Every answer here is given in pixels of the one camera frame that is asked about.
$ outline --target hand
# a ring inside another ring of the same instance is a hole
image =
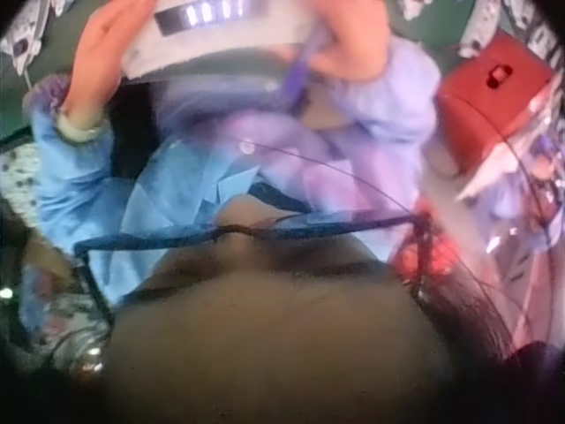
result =
[[[383,0],[309,0],[334,33],[335,44],[312,57],[316,72],[344,80],[372,80],[388,59],[387,6]],[[278,57],[292,61],[296,49],[274,48]]]
[[[156,0],[112,0],[98,9],[80,37],[69,94],[62,111],[77,128],[114,95],[122,77],[122,56],[152,15]]]

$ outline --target green floor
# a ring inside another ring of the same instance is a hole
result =
[[[80,33],[88,16],[105,0],[79,0],[72,9],[59,19],[53,14],[43,39],[43,50],[29,67],[32,82],[52,72],[68,72]],[[435,0],[418,19],[407,22],[403,19],[396,0],[388,0],[391,24],[397,33],[412,40],[423,42],[430,53],[447,72],[457,62],[455,51],[450,47],[457,44],[463,34],[465,23],[471,15],[471,0]],[[227,59],[201,60],[188,66],[176,67],[174,73],[203,73],[223,63],[222,69],[230,72],[244,72],[250,66],[264,72],[279,72],[275,64],[264,57],[249,60],[249,54],[227,55]],[[5,140],[27,126],[21,113],[21,100],[26,93],[26,83],[16,75],[11,61],[2,55],[0,74],[0,139]]]

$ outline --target surgeon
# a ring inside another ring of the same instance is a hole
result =
[[[72,75],[47,77],[25,100],[41,158],[40,229],[50,242],[73,255],[80,242],[118,233],[171,236],[175,229],[186,233],[191,226],[237,223],[257,215],[257,201],[286,215],[410,212],[418,197],[420,150],[436,125],[433,98],[440,73],[419,46],[390,33],[387,8],[379,0],[309,1],[332,34],[331,42],[308,57],[309,65],[350,125],[312,131],[280,108],[263,107],[273,95],[267,88],[257,101],[263,106],[254,106],[249,99],[256,92],[245,92],[237,77],[216,81],[210,98],[217,113],[195,119],[209,112],[210,101],[198,102],[206,93],[196,92],[190,78],[176,80],[155,96],[160,147],[137,181],[113,178],[114,135],[104,108],[119,86],[121,58],[151,19],[155,3],[104,5],[87,22]],[[294,50],[274,50],[294,63]],[[223,100],[218,87],[225,89]],[[233,100],[238,90],[243,101]],[[225,215],[226,205],[243,194],[257,200],[234,222],[232,214]],[[377,231],[359,238],[386,261],[402,237],[401,231]],[[92,254],[103,297],[119,304],[153,274],[167,250]]]

